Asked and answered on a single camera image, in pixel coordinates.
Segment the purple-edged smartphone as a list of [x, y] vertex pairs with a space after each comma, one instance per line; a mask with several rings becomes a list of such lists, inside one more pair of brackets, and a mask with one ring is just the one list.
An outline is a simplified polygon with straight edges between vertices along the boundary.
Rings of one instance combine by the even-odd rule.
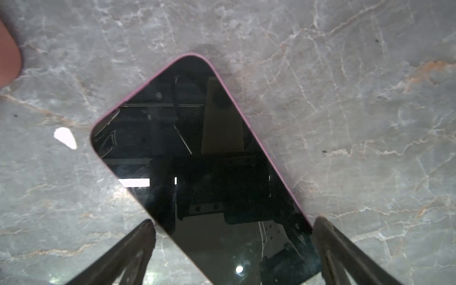
[[93, 127], [91, 145], [215, 285], [300, 285], [312, 227], [208, 60], [169, 64]]

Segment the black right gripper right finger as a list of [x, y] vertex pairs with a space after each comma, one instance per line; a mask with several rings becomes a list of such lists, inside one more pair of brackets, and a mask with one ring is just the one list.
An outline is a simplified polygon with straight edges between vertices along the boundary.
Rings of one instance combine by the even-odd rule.
[[312, 242], [327, 285], [349, 285], [350, 280], [359, 285], [400, 284], [323, 216], [315, 220]]

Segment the pink phone case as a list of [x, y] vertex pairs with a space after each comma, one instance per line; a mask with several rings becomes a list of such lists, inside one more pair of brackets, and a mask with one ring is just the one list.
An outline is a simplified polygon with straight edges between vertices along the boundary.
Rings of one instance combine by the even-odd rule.
[[22, 56], [12, 35], [1, 21], [1, 88], [13, 82], [21, 72]]

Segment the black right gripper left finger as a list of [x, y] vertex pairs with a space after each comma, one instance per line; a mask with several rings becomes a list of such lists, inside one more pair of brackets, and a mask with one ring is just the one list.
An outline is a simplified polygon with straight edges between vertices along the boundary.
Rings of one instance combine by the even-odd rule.
[[140, 223], [69, 285], [142, 285], [156, 244], [152, 220]]

